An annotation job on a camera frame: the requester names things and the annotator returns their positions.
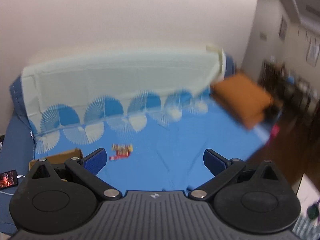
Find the red chocolate bar packet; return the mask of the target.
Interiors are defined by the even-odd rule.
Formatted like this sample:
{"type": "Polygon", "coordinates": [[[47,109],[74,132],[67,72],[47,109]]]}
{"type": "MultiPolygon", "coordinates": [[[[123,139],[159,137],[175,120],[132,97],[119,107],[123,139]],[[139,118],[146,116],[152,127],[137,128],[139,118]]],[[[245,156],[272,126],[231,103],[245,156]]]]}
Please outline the red chocolate bar packet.
{"type": "Polygon", "coordinates": [[[125,154],[125,155],[113,155],[109,157],[110,161],[115,161],[115,160],[120,160],[120,159],[125,159],[128,158],[130,154],[125,154]]]}

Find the yellow snack bar packet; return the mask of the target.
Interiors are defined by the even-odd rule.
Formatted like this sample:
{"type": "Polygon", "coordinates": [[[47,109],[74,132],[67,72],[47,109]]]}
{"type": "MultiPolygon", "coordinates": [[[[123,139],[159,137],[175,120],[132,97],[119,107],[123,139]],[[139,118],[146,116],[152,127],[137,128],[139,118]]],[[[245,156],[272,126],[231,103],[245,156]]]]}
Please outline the yellow snack bar packet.
{"type": "Polygon", "coordinates": [[[113,144],[111,147],[111,150],[116,152],[116,150],[119,150],[122,148],[126,148],[126,149],[130,150],[131,152],[133,151],[133,146],[131,144],[130,145],[113,144]]]}

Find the red gold candy packet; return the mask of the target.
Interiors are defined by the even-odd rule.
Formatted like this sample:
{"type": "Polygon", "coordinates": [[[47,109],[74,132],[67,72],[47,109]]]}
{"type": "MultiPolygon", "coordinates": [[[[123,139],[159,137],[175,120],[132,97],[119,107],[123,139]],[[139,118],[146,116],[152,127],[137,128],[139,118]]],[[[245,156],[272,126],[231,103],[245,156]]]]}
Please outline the red gold candy packet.
{"type": "Polygon", "coordinates": [[[116,156],[119,156],[119,157],[128,157],[130,153],[131,151],[126,148],[116,150],[116,156]]]}

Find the brown cardboard box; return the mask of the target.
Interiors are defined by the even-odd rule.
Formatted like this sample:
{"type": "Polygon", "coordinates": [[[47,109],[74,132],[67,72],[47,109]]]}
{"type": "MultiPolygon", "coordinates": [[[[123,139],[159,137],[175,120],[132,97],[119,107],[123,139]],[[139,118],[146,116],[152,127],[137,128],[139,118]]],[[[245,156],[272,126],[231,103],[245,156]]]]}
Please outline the brown cardboard box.
{"type": "Polygon", "coordinates": [[[79,148],[74,148],[72,150],[67,150],[44,158],[47,159],[52,166],[59,166],[57,174],[63,181],[67,181],[67,173],[65,171],[64,163],[67,159],[72,157],[78,157],[79,159],[82,159],[84,156],[79,148]]]}

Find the black smartphone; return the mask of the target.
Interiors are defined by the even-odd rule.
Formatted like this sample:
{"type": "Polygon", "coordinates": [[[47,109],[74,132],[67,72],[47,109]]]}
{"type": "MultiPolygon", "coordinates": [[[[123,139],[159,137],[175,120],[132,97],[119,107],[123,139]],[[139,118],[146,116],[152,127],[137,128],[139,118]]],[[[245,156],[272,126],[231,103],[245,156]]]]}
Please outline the black smartphone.
{"type": "Polygon", "coordinates": [[[15,170],[3,172],[0,174],[0,189],[6,189],[17,185],[18,178],[17,172],[15,170]]]}

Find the orange cushion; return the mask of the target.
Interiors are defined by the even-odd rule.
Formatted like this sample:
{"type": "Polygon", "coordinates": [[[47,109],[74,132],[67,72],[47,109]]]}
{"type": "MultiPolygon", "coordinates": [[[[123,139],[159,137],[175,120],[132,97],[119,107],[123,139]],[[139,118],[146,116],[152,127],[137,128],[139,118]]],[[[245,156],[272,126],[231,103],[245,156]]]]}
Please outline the orange cushion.
{"type": "Polygon", "coordinates": [[[210,86],[217,102],[250,130],[266,118],[266,110],[274,105],[272,95],[243,73],[237,73],[210,86]]]}

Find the blue white patterned sheet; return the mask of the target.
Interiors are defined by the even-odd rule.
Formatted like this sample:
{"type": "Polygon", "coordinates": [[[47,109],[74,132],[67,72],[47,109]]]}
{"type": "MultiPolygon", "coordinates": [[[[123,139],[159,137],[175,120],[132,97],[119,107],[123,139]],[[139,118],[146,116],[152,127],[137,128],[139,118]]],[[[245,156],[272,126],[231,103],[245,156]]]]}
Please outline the blue white patterned sheet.
{"type": "Polygon", "coordinates": [[[34,157],[104,148],[98,176],[121,192],[195,188],[212,177],[206,149],[246,160],[270,134],[260,124],[246,129],[210,97],[219,70],[217,55],[202,50],[120,51],[25,67],[34,157]],[[133,151],[110,161],[113,144],[133,151]]]}

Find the cream folded cloth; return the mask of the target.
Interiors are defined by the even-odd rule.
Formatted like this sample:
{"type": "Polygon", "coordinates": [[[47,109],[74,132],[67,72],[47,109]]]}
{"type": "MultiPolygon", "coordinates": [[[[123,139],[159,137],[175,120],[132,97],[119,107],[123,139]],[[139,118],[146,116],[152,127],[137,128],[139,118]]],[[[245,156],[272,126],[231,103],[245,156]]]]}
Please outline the cream folded cloth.
{"type": "Polygon", "coordinates": [[[226,54],[222,48],[219,48],[213,44],[206,45],[206,50],[209,53],[216,54],[219,60],[219,77],[224,79],[226,73],[226,54]]]}

